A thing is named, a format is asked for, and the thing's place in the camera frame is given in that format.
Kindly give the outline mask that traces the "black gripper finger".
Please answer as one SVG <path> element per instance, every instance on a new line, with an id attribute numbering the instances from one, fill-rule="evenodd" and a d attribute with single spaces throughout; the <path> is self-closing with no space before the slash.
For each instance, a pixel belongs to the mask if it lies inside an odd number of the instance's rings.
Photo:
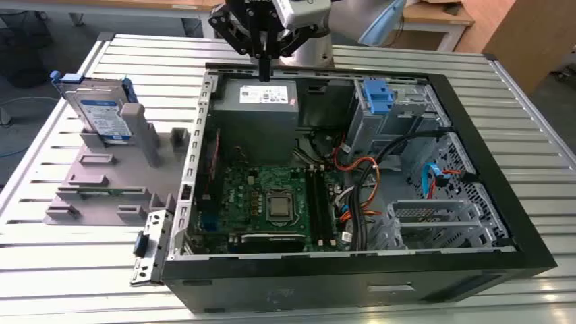
<path id="1" fill-rule="evenodd" d="M 252 39 L 241 25 L 234 24 L 226 6 L 216 6 L 209 15 L 209 25 L 240 55 L 248 55 L 258 66 L 258 80 L 265 81 L 265 62 L 261 60 L 261 45 Z"/>
<path id="2" fill-rule="evenodd" d="M 288 35 L 278 38 L 280 30 L 277 28 L 266 32 L 266 45 L 265 45 L 265 81 L 270 81 L 272 60 L 280 57 L 288 57 L 305 41 L 316 33 L 316 26 L 305 26 L 289 31 Z"/>

